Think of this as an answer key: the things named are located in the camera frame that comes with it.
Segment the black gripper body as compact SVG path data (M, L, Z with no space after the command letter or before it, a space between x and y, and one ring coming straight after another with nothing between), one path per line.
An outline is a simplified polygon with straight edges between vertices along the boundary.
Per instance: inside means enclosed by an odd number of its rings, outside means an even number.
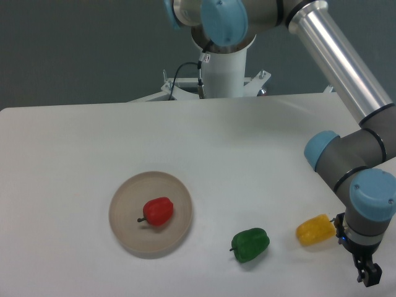
M334 227L338 244L342 245L353 257L364 262L372 260L372 255L378 249L378 236L361 235L354 231L340 213L334 218Z

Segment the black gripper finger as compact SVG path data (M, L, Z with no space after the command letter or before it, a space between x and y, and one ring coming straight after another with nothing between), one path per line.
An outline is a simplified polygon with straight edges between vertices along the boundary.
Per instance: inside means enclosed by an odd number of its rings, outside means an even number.
M382 276L382 269L377 263L368 260L363 265L363 283L365 287L378 285Z
M353 254L353 262L354 262L354 265L358 271L357 282L363 282L363 280L365 278L365 271L364 271L364 263L362 261L362 258Z

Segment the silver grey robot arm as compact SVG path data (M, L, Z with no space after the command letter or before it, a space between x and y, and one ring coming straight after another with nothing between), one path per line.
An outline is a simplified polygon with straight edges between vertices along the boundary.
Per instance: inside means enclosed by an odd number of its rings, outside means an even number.
M395 157L395 104L328 13L326 1L165 1L174 28L190 27L200 48L200 98L247 94L245 54L260 32L284 25L296 35L359 125L345 137L316 134L304 156L345 206L335 217L338 242L349 251L358 281L377 285L372 259L395 215L395 177L379 165Z

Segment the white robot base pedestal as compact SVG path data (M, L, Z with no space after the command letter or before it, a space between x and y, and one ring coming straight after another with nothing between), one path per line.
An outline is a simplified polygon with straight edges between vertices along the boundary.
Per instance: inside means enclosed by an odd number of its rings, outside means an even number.
M245 77L247 50L255 37L234 46L221 47L205 36L203 26L191 28L192 40L200 50L199 98L254 97L262 88L259 76Z

